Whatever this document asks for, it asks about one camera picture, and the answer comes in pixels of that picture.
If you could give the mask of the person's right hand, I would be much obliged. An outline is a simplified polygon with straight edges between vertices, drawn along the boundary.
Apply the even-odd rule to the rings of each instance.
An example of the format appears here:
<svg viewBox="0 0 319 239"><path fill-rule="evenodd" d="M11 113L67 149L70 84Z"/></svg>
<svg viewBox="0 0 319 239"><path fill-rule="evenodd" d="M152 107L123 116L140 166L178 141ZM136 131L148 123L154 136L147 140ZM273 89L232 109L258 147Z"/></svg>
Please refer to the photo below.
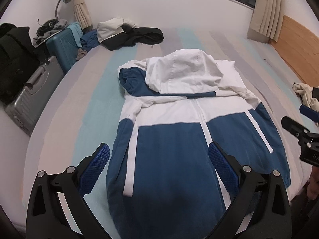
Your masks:
<svg viewBox="0 0 319 239"><path fill-rule="evenodd" d="M319 195L319 168L313 166L307 186L307 196L310 200L315 200Z"/></svg>

